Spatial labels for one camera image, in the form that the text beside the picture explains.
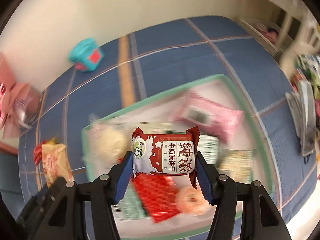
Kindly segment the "stack of magazines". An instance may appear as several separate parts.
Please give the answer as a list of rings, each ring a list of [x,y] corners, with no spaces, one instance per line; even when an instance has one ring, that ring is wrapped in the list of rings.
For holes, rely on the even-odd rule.
[[[296,68],[290,79],[293,92],[285,94],[296,135],[300,139],[301,154],[315,152],[319,140],[319,56],[297,56]]]

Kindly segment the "teal house-shaped toy box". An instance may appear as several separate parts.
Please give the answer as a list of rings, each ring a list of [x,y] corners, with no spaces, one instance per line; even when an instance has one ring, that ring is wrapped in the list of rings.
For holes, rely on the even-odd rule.
[[[72,62],[75,68],[83,73],[95,71],[103,58],[103,51],[91,37],[80,41],[67,57],[68,61]]]

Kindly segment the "red triangular snack packet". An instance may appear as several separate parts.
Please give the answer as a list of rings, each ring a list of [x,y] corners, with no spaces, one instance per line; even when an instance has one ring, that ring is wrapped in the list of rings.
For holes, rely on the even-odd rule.
[[[33,151],[33,161],[35,166],[39,165],[40,161],[42,160],[42,145],[46,144],[47,140],[43,140],[39,143]]]

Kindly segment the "clear green-print snack packet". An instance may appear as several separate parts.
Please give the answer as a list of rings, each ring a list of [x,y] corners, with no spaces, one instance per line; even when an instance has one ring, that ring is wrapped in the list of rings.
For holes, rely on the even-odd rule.
[[[255,149],[223,149],[217,158],[217,170],[220,174],[225,174],[236,182],[249,184],[253,179],[254,158]]]

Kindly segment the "blue plaid tablecloth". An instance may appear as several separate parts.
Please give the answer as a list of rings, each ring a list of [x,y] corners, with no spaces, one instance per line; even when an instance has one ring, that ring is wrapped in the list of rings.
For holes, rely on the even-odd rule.
[[[215,74],[227,75],[244,87],[271,164],[273,200],[290,221],[316,187],[316,157],[304,160],[285,93],[291,85],[273,57],[232,20],[195,17],[149,27],[129,37],[126,65],[135,99],[144,100],[168,89]],[[43,109],[19,139],[23,198],[37,194],[43,177],[36,175],[33,150],[38,141],[58,137],[68,146],[77,182],[86,181],[81,129],[89,115],[104,117],[121,109],[119,40],[102,46],[104,59],[95,72],[71,68],[47,85]]]

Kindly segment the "pink snack packet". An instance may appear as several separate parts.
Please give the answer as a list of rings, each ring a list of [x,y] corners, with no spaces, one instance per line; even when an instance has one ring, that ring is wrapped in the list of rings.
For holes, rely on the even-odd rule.
[[[225,107],[190,90],[172,111],[170,119],[198,126],[206,133],[229,143],[234,137],[244,112]]]

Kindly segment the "round pink donut snack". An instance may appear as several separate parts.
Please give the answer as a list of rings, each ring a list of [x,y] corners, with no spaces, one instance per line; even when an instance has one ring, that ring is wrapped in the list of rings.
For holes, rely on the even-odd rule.
[[[176,207],[181,213],[200,216],[208,212],[210,204],[199,189],[184,187],[176,194]]]

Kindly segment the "yellow cake snack packet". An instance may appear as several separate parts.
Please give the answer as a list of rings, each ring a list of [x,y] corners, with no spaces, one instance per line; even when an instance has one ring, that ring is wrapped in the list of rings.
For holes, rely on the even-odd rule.
[[[56,137],[53,137],[52,139],[50,139],[50,140],[47,140],[46,141],[46,145],[57,145],[59,142],[58,142],[58,140],[57,140],[57,138]]]

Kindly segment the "dark red milk biscuit packet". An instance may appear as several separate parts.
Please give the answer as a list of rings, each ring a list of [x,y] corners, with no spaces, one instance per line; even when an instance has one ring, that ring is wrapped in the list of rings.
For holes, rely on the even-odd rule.
[[[136,128],[132,134],[133,176],[140,174],[185,176],[196,186],[197,146],[200,131],[197,126],[184,134],[145,134]]]

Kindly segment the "white shelf unit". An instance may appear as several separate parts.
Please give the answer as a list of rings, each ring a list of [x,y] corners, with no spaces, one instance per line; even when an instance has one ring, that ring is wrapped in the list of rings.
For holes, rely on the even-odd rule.
[[[318,54],[317,22],[302,0],[240,0],[238,23],[276,59]]]

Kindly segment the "beige Swiss roll snack bag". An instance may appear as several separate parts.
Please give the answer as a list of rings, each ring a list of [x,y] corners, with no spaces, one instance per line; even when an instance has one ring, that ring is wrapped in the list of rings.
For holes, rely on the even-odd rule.
[[[58,177],[66,181],[74,180],[67,157],[67,146],[64,144],[42,145],[42,166],[48,187],[51,187]]]

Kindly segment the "cream round pastry packet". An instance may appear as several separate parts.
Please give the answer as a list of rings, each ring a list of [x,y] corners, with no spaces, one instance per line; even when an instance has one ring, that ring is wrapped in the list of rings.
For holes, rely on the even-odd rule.
[[[127,136],[123,131],[90,114],[87,131],[91,156],[107,167],[117,164],[127,152]]]

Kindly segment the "green white snack packet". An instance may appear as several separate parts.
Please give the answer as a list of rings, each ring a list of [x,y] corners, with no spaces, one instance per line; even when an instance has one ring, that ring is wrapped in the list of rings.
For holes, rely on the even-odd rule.
[[[197,150],[201,152],[206,162],[215,165],[219,153],[219,139],[210,135],[200,135]]]

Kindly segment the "glass vase with ribbon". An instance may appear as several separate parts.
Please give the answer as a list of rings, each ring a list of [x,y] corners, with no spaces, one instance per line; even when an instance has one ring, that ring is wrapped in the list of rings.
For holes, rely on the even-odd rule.
[[[19,97],[14,102],[14,113],[18,124],[23,128],[30,128],[38,115],[42,102],[42,94],[29,86],[26,97]]]

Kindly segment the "red patterned snack packet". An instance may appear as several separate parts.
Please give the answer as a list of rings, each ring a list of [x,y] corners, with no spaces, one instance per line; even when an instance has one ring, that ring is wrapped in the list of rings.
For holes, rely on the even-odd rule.
[[[181,213],[176,205],[178,188],[170,176],[141,174],[132,183],[142,206],[154,223]]]

